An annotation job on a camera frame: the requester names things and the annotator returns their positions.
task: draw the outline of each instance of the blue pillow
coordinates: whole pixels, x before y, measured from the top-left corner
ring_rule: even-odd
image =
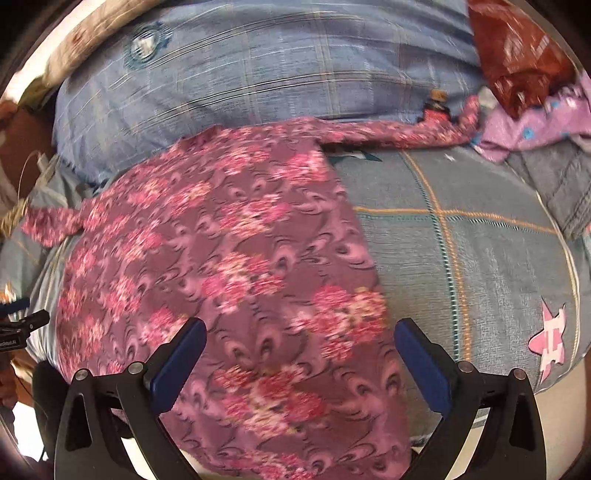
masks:
[[[63,83],[54,140],[101,183],[213,124],[415,122],[432,88],[458,113],[482,83],[463,0],[175,1]]]

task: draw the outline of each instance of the pink floral cloth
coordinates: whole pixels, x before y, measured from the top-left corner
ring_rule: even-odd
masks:
[[[56,322],[60,369],[119,372],[189,316],[206,349],[162,420],[205,468],[265,480],[397,479],[410,460],[400,360],[363,232],[325,143],[467,143],[458,125],[298,119],[211,128],[80,210],[28,211],[50,247],[81,234]]]

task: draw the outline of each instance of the pink cloth with blue dots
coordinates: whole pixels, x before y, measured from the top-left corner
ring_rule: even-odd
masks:
[[[588,142],[584,137],[591,137],[589,99],[591,80],[583,72],[578,84],[548,97],[543,107],[530,108],[519,120],[513,120],[498,105],[486,120],[484,129],[472,140],[472,146],[487,160],[496,163],[504,161],[511,151],[533,150],[568,137],[585,148]]]

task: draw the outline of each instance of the blue clamp pad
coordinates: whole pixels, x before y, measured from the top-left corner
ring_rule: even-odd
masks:
[[[429,408],[445,417],[452,409],[452,386],[445,368],[441,367],[455,368],[453,360],[439,345],[431,343],[412,319],[402,319],[396,324],[394,342]],[[436,349],[443,351],[448,362]]]
[[[160,345],[154,352],[148,361],[144,382],[150,391],[150,405],[155,415],[173,408],[178,394],[203,353],[206,341],[205,323],[201,319],[190,318],[170,343]]]

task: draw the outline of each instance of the small figurine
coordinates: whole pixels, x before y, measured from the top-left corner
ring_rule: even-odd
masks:
[[[452,114],[446,107],[447,93],[443,90],[431,90],[431,100],[423,106],[423,117],[419,122],[451,122]]]

